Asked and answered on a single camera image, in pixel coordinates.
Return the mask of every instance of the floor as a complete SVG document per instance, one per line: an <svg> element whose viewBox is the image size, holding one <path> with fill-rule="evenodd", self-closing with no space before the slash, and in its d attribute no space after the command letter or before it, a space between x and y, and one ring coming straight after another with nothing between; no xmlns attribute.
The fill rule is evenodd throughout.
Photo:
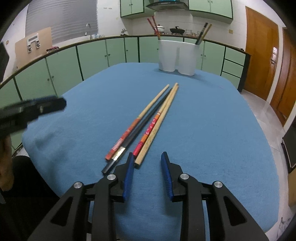
<svg viewBox="0 0 296 241"><path fill-rule="evenodd" d="M286 229L296 211L296 207L290 208L288 206L288 169L281 147L281 139L285 131L268 102L246 90L242 91L242 96L248 102L266 136L279 176L279 218L277 223L266 233L270 241L275 241Z"/></svg>

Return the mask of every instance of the blue tablecloth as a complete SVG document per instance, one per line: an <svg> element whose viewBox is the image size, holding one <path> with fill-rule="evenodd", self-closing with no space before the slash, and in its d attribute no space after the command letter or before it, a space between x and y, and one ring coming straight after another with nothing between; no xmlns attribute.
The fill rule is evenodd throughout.
<svg viewBox="0 0 296 241"><path fill-rule="evenodd" d="M141 168L134 172L130 199L115 203L118 235L130 241L179 240L182 204L166 197L163 151L199 181L222 181L261 228L269 230L279 210L272 153L245 100L220 76L198 70L192 77L167 73L151 63L112 66L65 93L64 112L30 124L24 147L58 195L76 181L96 182L109 149L154 96L175 82L179 90Z"/></svg>

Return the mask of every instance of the black chopstick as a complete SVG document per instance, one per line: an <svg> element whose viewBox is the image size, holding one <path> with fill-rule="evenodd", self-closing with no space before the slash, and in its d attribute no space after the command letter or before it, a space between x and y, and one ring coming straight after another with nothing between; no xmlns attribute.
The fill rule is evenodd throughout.
<svg viewBox="0 0 296 241"><path fill-rule="evenodd" d="M198 38L197 38L195 44L198 44L198 42L199 42L199 40L201 39L202 34L203 34L203 32L205 31L205 28L207 27L207 25L208 25L208 23L205 23L205 25L204 25L204 27L202 28L202 30L201 30L201 32L200 32L200 34L199 34L199 36L198 36Z"/></svg>
<svg viewBox="0 0 296 241"><path fill-rule="evenodd" d="M133 143L133 141L137 138L141 130L144 126L148 123L151 117L155 114L155 112L159 109L159 107L163 104L169 93L171 92L172 88L164 95L164 97L156 104L156 106L149 112L149 114L139 123L139 125L134 129L134 131L129 134L129 136L124 140L121 147L118 148L117 152L114 156L108 161L107 165L102 170L104 175L108 175L112 169L116 166L116 164L120 161L123 157L125 151L128 147Z"/></svg>

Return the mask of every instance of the black pants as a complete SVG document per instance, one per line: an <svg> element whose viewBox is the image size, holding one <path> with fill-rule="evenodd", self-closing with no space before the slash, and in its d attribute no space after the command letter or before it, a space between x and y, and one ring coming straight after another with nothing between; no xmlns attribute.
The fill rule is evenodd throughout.
<svg viewBox="0 0 296 241"><path fill-rule="evenodd" d="M37 172L30 158L14 157L13 173L13 187L9 191L1 191L6 204L0 207L0 240L15 240L13 235L16 231L21 240L27 240L59 197ZM13 221L14 230L7 220Z"/></svg>

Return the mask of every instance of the gray roller blind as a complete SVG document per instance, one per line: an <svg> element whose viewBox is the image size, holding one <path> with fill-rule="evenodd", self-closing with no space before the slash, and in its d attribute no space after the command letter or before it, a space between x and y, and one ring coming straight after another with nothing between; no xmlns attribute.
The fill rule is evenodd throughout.
<svg viewBox="0 0 296 241"><path fill-rule="evenodd" d="M26 36L52 28L52 43L96 34L97 0L32 0L26 19Z"/></svg>

